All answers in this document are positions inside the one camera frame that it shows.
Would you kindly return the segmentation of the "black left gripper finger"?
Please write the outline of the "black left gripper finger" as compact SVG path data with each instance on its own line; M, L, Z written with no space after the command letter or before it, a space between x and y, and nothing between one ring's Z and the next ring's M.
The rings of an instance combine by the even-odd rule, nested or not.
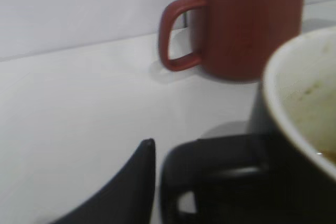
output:
M55 223L149 223L155 179L156 148L150 138L104 187Z

